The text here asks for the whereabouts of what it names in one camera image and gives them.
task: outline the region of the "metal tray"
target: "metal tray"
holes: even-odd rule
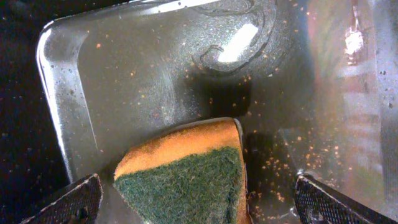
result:
[[[292,215],[302,171],[398,220],[397,66],[376,63],[396,57],[389,7],[146,0],[49,23],[37,62],[70,180],[99,173],[98,223],[139,223],[112,188],[124,153],[227,116],[243,127],[255,222]]]

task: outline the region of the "black background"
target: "black background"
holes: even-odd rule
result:
[[[69,184],[35,61],[40,31],[121,2],[0,1],[0,223],[20,221],[30,204]]]

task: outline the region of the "stainless steel surface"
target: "stainless steel surface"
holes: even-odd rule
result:
[[[131,146],[223,116],[245,132],[257,222],[294,217],[301,170],[398,220],[394,7],[132,1],[50,23],[37,61],[71,180],[104,184],[98,223],[140,221],[111,185]]]

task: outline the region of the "sponge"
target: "sponge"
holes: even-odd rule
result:
[[[114,186],[150,223],[250,223],[233,120],[201,124],[132,148]]]

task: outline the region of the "sponge edge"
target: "sponge edge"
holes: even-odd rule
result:
[[[246,209],[246,175],[239,133],[233,120],[201,124],[175,131],[147,144],[132,148],[116,168],[114,179],[161,165],[192,154],[203,154],[222,147],[238,149],[242,165],[243,187],[239,194],[237,223],[251,223]]]

